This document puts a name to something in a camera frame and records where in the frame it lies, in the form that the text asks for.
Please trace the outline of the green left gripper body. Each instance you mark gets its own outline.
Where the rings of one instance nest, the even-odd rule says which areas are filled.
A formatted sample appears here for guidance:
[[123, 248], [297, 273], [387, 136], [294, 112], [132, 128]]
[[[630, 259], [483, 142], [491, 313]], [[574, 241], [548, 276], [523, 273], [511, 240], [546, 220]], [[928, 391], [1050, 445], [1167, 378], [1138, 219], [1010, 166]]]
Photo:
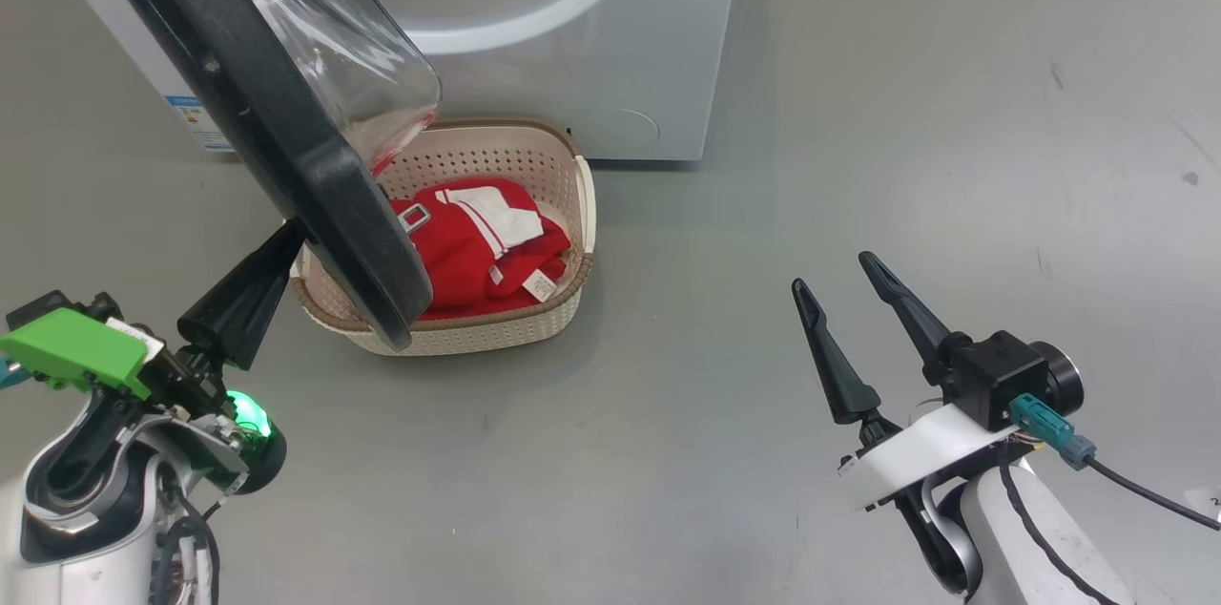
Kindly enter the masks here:
[[237, 412], [217, 375], [193, 374], [161, 340], [121, 320], [99, 321], [61, 306], [4, 334], [1, 343], [2, 353], [55, 390], [107, 387], [190, 416]]

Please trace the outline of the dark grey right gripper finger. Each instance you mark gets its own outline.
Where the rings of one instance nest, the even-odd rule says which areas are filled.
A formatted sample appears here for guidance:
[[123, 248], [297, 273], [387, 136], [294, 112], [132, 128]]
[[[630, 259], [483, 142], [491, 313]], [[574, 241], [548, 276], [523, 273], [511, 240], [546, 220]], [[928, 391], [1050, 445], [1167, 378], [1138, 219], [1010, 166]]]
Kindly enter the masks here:
[[933, 386], [943, 386], [949, 378], [949, 365], [941, 361], [941, 343], [951, 331], [929, 308], [894, 274], [882, 258], [871, 251], [860, 252], [860, 266], [880, 299], [890, 306], [919, 353], [921, 374]]
[[830, 334], [825, 312], [803, 279], [794, 279], [791, 296], [833, 420], [838, 424], [862, 422], [880, 408], [880, 396], [850, 365], [838, 340]]

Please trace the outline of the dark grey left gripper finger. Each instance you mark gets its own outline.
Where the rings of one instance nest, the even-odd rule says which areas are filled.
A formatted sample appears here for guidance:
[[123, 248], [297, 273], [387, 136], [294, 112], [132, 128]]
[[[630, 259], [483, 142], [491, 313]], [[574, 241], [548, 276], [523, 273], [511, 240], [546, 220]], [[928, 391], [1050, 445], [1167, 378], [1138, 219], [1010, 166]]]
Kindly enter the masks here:
[[278, 312], [291, 269], [305, 243], [305, 230], [295, 219], [219, 280], [177, 321], [187, 351], [212, 367], [250, 369], [263, 339]]

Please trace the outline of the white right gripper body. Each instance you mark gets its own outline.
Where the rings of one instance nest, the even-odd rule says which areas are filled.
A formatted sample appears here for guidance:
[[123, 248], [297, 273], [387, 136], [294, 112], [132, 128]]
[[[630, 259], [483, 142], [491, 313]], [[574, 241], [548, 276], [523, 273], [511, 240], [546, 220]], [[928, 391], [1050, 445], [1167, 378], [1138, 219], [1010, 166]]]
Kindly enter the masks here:
[[1017, 430], [1017, 427], [1006, 427], [990, 431], [958, 406], [941, 406], [864, 453], [842, 462], [838, 467], [842, 502], [853, 511], [868, 508]]

